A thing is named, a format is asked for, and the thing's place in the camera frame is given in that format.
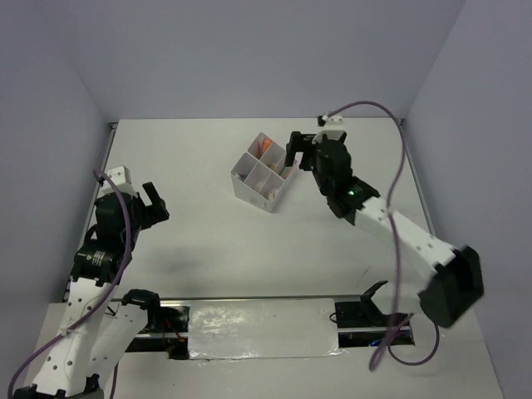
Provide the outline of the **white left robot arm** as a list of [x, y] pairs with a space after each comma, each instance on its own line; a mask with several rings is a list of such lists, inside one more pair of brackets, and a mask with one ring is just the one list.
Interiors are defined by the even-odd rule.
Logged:
[[10, 385], [8, 397], [102, 398], [135, 335], [162, 324], [159, 295], [134, 288], [121, 300], [107, 330], [100, 330], [140, 232], [170, 217], [154, 185], [147, 182], [142, 187], [150, 204], [127, 182], [101, 182], [94, 203], [96, 222], [74, 256], [70, 294], [57, 335], [30, 356], [47, 356], [32, 382], [20, 388]]

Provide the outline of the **orange highlighter with clear cap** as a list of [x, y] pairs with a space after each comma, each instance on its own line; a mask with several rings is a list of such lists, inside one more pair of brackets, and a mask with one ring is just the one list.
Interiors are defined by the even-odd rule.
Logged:
[[272, 141], [268, 138], [264, 139], [263, 144], [261, 146], [261, 151], [265, 152], [272, 144]]

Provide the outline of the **green highlighter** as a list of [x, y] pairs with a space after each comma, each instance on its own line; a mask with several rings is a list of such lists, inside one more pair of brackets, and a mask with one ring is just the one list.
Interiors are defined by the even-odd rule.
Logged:
[[287, 179], [289, 177], [289, 175], [291, 174], [292, 170], [293, 170], [292, 166], [286, 166], [279, 172], [279, 175], [283, 179]]

